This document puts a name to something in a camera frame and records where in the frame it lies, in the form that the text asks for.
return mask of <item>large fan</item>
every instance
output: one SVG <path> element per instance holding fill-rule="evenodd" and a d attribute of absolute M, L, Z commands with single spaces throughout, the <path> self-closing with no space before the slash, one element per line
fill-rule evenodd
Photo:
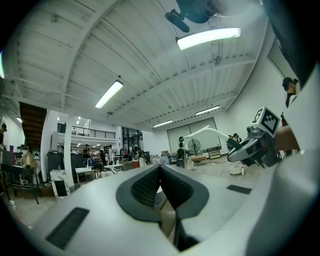
<path fill-rule="evenodd" d="M 197 152 L 200 150 L 200 142 L 197 139 L 192 139 L 188 143 L 188 149 L 197 155 Z"/>

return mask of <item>floor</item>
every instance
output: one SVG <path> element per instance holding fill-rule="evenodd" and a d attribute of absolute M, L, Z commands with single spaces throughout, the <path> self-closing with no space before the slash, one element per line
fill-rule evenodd
<path fill-rule="evenodd" d="M 208 161 L 208 164 L 206 164 L 205 162 L 195 164 L 194 172 L 207 174 L 208 177 L 225 177 L 233 181 L 248 181 L 252 184 L 253 187 L 254 183 L 257 181 L 262 171 L 261 167 L 258 167 L 257 165 L 252 165 L 250 167 L 245 168 L 244 175 L 238 174 L 233 176 L 229 174 L 229 164 L 225 161 L 226 157 L 221 157 L 219 159 Z M 32 227 L 46 211 L 48 211 L 51 207 L 53 207 L 56 204 L 56 199 L 54 197 L 43 197 L 38 198 L 38 200 L 39 205 L 37 205 L 36 201 L 31 198 L 14 199 L 17 216 L 28 227 Z"/>

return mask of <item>balcony railing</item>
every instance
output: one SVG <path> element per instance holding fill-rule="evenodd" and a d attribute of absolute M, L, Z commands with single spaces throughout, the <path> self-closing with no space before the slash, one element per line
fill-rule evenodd
<path fill-rule="evenodd" d="M 58 133 L 66 133 L 66 125 L 62 123 L 58 123 Z M 104 130 L 94 130 L 88 129 L 83 127 L 73 126 L 72 135 L 80 135 L 86 137 L 96 137 L 96 138 L 105 138 L 105 139 L 115 139 L 116 133 L 111 131 L 104 131 Z"/>

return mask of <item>ceiling light fixture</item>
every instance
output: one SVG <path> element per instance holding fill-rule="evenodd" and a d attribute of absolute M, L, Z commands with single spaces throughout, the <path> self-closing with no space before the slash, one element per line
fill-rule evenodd
<path fill-rule="evenodd" d="M 2 66 L 2 51 L 0 51 L 0 77 L 2 79 L 5 79 L 5 72 L 4 72 L 4 68 Z"/>
<path fill-rule="evenodd" d="M 205 109 L 205 110 L 202 110 L 202 111 L 200 111 L 200 112 L 195 113 L 195 115 L 196 115 L 196 116 L 199 116 L 199 115 L 201 115 L 201 114 L 210 112 L 210 111 L 212 111 L 212 110 L 216 110 L 216 109 L 218 109 L 218 108 L 220 108 L 220 105 L 214 106 L 214 107 L 211 107 L 211 108 L 208 108 L 208 109 Z"/>
<path fill-rule="evenodd" d="M 97 109 L 101 109 L 107 102 L 112 98 L 113 95 L 119 91 L 124 84 L 119 80 L 115 80 L 113 85 L 106 91 L 106 93 L 102 96 L 102 98 L 95 105 Z"/>
<path fill-rule="evenodd" d="M 162 123 L 159 123 L 159 124 L 155 124 L 153 127 L 156 128 L 156 127 L 159 127 L 159 126 L 164 126 L 164 125 L 167 125 L 167 124 L 171 124 L 173 121 L 170 120 L 170 121 L 165 121 L 165 122 L 162 122 Z"/>
<path fill-rule="evenodd" d="M 241 28 L 230 27 L 221 29 L 212 29 L 200 33 L 188 34 L 184 37 L 176 40 L 180 50 L 187 49 L 192 46 L 196 46 L 202 43 L 226 39 L 226 38 L 238 38 L 241 36 Z"/>

